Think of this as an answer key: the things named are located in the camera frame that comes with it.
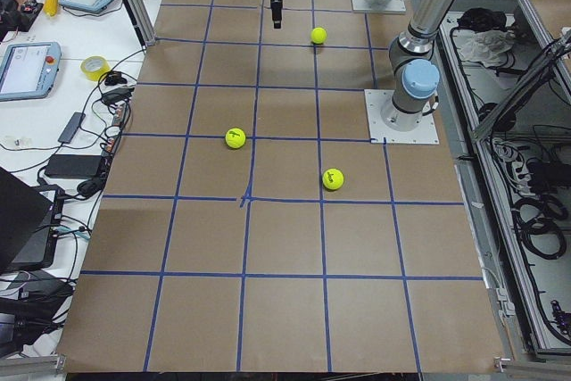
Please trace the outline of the yellow tape roll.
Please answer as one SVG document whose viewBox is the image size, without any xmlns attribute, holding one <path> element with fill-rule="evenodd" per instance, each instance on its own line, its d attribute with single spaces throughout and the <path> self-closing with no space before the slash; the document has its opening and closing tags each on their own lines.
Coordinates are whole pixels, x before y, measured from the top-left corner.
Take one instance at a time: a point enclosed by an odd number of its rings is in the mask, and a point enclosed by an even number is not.
<svg viewBox="0 0 571 381">
<path fill-rule="evenodd" d="M 111 70 L 111 66 L 104 57 L 94 55 L 87 57 L 80 64 L 80 69 L 88 80 L 98 81 L 103 75 Z"/>
</svg>

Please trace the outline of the grey usb hub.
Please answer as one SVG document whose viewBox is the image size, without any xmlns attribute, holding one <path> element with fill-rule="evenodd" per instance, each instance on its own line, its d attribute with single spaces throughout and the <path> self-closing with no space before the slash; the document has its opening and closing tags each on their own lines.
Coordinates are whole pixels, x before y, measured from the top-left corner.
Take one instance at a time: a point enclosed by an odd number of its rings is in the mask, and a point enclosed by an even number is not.
<svg viewBox="0 0 571 381">
<path fill-rule="evenodd" d="M 62 133 L 59 135 L 58 142 L 60 144 L 69 144 L 79 130 L 85 117 L 86 115 L 83 112 L 74 112 L 63 128 Z"/>
</svg>

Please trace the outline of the tennis ball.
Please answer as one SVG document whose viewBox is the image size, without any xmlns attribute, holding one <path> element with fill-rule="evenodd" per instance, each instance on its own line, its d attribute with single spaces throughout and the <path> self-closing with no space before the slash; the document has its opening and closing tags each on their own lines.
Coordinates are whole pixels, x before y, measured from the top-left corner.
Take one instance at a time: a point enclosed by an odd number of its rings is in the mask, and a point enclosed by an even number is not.
<svg viewBox="0 0 571 381">
<path fill-rule="evenodd" d="M 322 173 L 322 185 L 329 191 L 340 189 L 344 184 L 344 174 L 337 168 L 330 168 Z"/>
<path fill-rule="evenodd" d="M 239 149 L 246 143 L 246 134 L 241 128 L 231 128 L 225 134 L 225 143 L 231 149 Z"/>
<path fill-rule="evenodd" d="M 311 30 L 310 41 L 314 45 L 323 45 L 327 41 L 327 31 L 322 27 L 315 27 Z"/>
</svg>

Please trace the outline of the tennis ball right centre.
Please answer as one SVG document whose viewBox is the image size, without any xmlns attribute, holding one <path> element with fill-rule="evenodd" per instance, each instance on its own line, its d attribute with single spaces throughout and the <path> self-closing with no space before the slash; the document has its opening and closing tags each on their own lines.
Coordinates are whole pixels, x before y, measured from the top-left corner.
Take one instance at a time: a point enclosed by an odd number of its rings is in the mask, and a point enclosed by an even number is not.
<svg viewBox="0 0 571 381">
<path fill-rule="evenodd" d="M 344 184 L 344 174 L 337 168 L 330 168 L 322 173 L 322 185 L 329 191 L 340 189 Z"/>
</svg>

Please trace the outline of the tennis ball left centre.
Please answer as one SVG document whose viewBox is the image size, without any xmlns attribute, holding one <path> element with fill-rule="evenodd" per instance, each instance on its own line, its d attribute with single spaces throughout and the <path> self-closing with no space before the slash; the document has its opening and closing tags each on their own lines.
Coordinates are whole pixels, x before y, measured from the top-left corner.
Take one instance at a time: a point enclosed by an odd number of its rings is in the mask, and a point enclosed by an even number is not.
<svg viewBox="0 0 571 381">
<path fill-rule="evenodd" d="M 246 134 L 241 128 L 231 128 L 225 134 L 225 143 L 231 149 L 239 149 L 246 143 Z"/>
</svg>

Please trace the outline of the yellow corn toy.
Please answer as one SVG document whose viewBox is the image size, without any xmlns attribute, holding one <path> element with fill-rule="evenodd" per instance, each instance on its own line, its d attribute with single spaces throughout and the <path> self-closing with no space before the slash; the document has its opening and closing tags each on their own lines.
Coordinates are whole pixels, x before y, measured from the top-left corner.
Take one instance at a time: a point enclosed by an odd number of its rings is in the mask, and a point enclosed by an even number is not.
<svg viewBox="0 0 571 381">
<path fill-rule="evenodd" d="M 54 17 L 59 8 L 59 0 L 45 0 L 43 11 L 49 17 Z"/>
</svg>

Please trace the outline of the crumpled white cloth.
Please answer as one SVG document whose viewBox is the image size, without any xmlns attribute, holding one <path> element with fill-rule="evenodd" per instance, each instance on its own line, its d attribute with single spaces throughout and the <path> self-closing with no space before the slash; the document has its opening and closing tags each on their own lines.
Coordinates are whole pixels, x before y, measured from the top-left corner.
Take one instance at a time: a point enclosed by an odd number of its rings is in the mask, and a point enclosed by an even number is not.
<svg viewBox="0 0 571 381">
<path fill-rule="evenodd" d="M 510 31 L 488 30 L 475 33 L 460 47 L 459 58 L 464 62 L 479 62 L 486 68 L 501 66 L 515 40 Z"/>
</svg>

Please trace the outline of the black laptop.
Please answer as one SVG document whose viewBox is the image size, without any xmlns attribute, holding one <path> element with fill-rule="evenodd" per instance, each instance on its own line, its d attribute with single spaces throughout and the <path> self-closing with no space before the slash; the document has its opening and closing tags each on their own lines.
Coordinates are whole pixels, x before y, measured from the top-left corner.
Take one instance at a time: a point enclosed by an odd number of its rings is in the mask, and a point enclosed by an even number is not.
<svg viewBox="0 0 571 381">
<path fill-rule="evenodd" d="M 54 261 L 63 190 L 29 186 L 1 170 L 1 272 L 47 268 Z"/>
</svg>

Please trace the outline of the black power adapter brick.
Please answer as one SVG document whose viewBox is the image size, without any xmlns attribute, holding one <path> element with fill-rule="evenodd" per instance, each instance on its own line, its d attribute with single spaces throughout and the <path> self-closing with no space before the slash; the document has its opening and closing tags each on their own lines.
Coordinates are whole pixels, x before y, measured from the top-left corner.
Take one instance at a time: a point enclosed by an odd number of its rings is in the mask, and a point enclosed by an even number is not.
<svg viewBox="0 0 571 381">
<path fill-rule="evenodd" d="M 92 178 L 98 174 L 101 164 L 101 155 L 55 154 L 50 157 L 45 174 L 49 178 Z"/>
</svg>

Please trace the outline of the near teach pendant tablet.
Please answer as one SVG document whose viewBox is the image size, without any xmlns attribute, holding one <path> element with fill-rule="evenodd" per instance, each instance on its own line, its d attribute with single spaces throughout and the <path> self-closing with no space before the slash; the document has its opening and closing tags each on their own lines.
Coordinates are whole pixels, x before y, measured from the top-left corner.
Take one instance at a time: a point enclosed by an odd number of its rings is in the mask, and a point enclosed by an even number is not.
<svg viewBox="0 0 571 381">
<path fill-rule="evenodd" d="M 46 98 L 62 56 L 56 42 L 12 44 L 1 63 L 1 101 Z"/>
</svg>

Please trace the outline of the tennis ball upper middle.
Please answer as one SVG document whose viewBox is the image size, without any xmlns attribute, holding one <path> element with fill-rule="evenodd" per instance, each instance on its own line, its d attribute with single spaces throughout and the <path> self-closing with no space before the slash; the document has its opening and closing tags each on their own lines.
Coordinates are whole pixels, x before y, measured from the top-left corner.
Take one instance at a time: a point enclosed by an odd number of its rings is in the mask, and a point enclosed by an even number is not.
<svg viewBox="0 0 571 381">
<path fill-rule="evenodd" d="M 315 27 L 311 30 L 310 41 L 314 45 L 323 45 L 327 41 L 327 31 L 322 27 Z"/>
</svg>

